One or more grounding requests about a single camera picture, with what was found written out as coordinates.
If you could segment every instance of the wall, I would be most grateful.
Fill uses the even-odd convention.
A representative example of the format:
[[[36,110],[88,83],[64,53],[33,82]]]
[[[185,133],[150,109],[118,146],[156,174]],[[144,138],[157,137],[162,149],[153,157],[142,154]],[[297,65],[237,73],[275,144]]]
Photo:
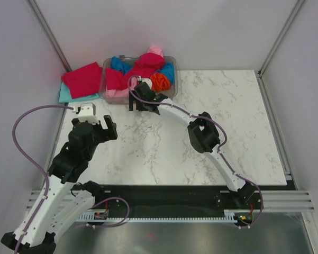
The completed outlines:
[[[151,44],[182,70],[259,69],[296,0],[37,0],[72,69]]]
[[[58,99],[64,72],[24,0],[0,1],[0,239],[22,222],[31,189],[41,175],[15,148],[12,126],[25,111]],[[21,122],[17,138],[41,165],[46,162],[60,110],[43,110]],[[0,243],[0,254],[12,253]]]
[[[264,75],[298,186],[318,213],[318,0],[307,1]]]

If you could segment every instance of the cloth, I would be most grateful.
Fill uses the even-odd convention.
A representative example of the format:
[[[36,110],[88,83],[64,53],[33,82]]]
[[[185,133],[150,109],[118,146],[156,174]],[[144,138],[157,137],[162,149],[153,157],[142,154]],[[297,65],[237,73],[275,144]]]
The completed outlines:
[[[99,92],[102,68],[94,62],[77,70],[67,72],[62,81],[68,86],[73,99]]]
[[[154,53],[163,57],[163,50],[157,46],[150,46],[147,50],[147,53]]]
[[[121,61],[118,57],[113,57],[111,61],[111,68],[117,71],[121,71],[122,75],[125,75],[130,69],[132,69],[132,66]]]
[[[106,68],[106,88],[107,90],[127,89],[127,82],[133,75],[141,76],[142,78],[150,78],[155,71],[161,69],[164,65],[165,61],[162,56],[154,53],[145,53],[139,60],[135,61],[133,68],[123,77],[121,77],[121,71]]]
[[[92,99],[98,99],[99,95],[98,94],[92,94],[88,95],[85,97],[80,97],[77,99],[72,99],[70,96],[69,88],[65,85],[65,83],[61,83],[61,88],[60,88],[60,97],[59,97],[59,102],[60,103],[66,103],[66,102],[83,102],[83,101],[90,101]]]
[[[152,90],[155,92],[160,92],[163,90],[168,90],[170,88],[170,81],[168,78],[159,72],[154,73],[150,80],[152,81]]]
[[[138,84],[138,80],[136,78],[132,78],[131,89],[134,90],[134,87]],[[107,90],[106,89],[106,97],[108,98],[117,98],[117,97],[127,97],[128,98],[128,89],[124,90]]]
[[[157,71],[158,73],[162,73],[164,74],[169,82],[170,82],[170,85],[173,85],[175,80],[174,80],[174,67],[173,65],[170,63],[170,62],[167,62],[160,70]]]

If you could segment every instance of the gray storage bin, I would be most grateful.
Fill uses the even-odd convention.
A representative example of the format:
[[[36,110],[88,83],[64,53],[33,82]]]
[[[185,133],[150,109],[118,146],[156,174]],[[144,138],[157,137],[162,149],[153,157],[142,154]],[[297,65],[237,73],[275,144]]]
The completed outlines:
[[[139,57],[125,57],[125,56],[119,56],[120,60],[123,62],[126,62],[130,66],[134,66],[134,62],[139,60]],[[163,57],[166,62],[170,62],[173,64],[174,67],[174,80],[175,83],[172,84],[170,89],[166,91],[161,91],[160,93],[165,94],[168,96],[168,98],[173,99],[178,93],[178,77],[177,77],[177,67],[176,67],[176,61],[174,57]],[[108,58],[104,61],[103,64],[103,71],[102,71],[102,82],[100,87],[100,97],[107,101],[107,103],[111,104],[128,104],[128,96],[127,97],[118,97],[118,98],[110,98],[106,97],[106,72],[105,69],[111,66],[112,58]]]

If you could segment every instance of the marble tabletop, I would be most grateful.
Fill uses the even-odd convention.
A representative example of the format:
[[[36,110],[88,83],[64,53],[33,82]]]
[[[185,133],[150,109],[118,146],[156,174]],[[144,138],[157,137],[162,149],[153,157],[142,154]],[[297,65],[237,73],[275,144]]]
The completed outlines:
[[[193,113],[207,111],[220,123],[229,137],[223,150],[238,172],[259,185],[286,184],[254,71],[179,71],[178,79],[174,102]],[[128,105],[108,104],[102,99],[91,102],[103,126],[103,115],[111,115],[119,137],[97,147],[79,182],[225,184],[215,166],[192,148],[187,129],[174,120],[149,112],[129,112]],[[55,154],[67,141],[75,117],[67,111]]]

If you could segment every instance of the folded teal cloth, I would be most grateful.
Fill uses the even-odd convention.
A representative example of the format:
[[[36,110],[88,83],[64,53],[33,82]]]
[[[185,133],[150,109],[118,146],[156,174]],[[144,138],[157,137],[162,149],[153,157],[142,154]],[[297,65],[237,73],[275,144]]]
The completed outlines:
[[[65,103],[65,102],[83,102],[83,101],[90,101],[92,99],[98,99],[98,94],[92,94],[85,97],[80,97],[76,99],[72,99],[70,96],[69,88],[62,82],[61,83],[61,89],[60,89],[60,97],[59,102]]]

